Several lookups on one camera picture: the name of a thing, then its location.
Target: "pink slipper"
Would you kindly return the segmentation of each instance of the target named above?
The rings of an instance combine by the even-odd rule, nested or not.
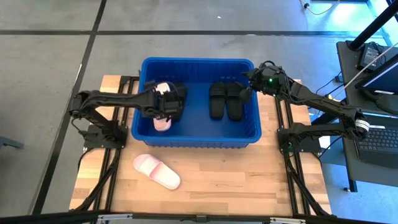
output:
[[[170,87],[169,87],[169,84],[167,84],[167,83],[160,83],[156,86],[155,90],[159,91],[161,94],[163,94],[164,92],[170,91]],[[163,119],[154,118],[154,126],[155,126],[156,131],[167,131],[167,130],[169,130],[171,125],[172,125],[171,119],[169,121],[167,121],[167,118],[163,118]]]
[[[167,189],[175,190],[181,183],[178,174],[150,154],[137,156],[133,164],[141,174],[145,174]]]

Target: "wooden table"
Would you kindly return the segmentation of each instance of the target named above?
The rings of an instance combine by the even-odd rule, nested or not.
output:
[[[105,75],[101,91],[117,92],[120,76]],[[133,92],[137,91],[138,82]],[[128,135],[122,150],[111,210],[113,212],[178,213],[208,215],[291,215],[284,160],[278,151],[277,113],[273,97],[258,94],[262,136],[244,149],[149,147]],[[284,103],[285,126],[287,118]],[[98,108],[111,119],[113,108]],[[129,110],[131,127],[134,109]],[[295,122],[310,124],[306,106],[292,105]],[[163,186],[138,173],[133,160],[149,153],[165,162],[182,180],[177,190]],[[104,149],[94,149],[81,162],[70,208],[79,206],[98,181]],[[319,161],[300,153],[305,183],[324,210],[330,212]],[[104,207],[107,186],[100,208]],[[296,186],[298,208],[303,212]]]

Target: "blue plastic bin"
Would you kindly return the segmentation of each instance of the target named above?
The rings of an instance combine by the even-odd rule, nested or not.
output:
[[[209,90],[214,82],[241,82],[249,85],[242,74],[253,69],[246,59],[163,58],[150,57],[142,63],[139,91],[144,83],[155,80],[183,82],[187,87],[185,108],[180,121],[172,121],[165,132],[156,131],[153,120],[136,111],[132,135],[150,146],[241,148],[258,141],[261,125],[257,95],[244,105],[241,121],[231,121],[226,107],[222,120],[210,118]]]

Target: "concrete floor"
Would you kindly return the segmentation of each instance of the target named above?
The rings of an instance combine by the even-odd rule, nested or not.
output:
[[[91,30],[100,0],[3,0],[1,29]],[[330,2],[313,2],[322,11]],[[361,31],[373,17],[364,3],[339,3],[323,16],[304,12],[300,1],[108,0],[100,30],[289,30]],[[335,44],[346,37],[235,35],[97,36],[81,86],[100,87],[102,76],[136,74],[150,56],[273,60],[315,91],[340,71]],[[385,44],[380,37],[373,41]],[[0,136],[25,143],[0,151],[0,216],[25,215],[42,175],[73,86],[88,36],[0,35]],[[321,93],[337,86],[333,83]],[[68,210],[83,140],[69,127],[55,170],[45,213]],[[345,167],[323,166],[333,213],[342,218],[396,222],[398,188],[348,185]],[[134,223],[177,223],[135,220]]]

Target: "monitor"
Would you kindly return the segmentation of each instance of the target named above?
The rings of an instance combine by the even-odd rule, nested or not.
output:
[[[398,95],[398,54],[355,85],[371,93]]]

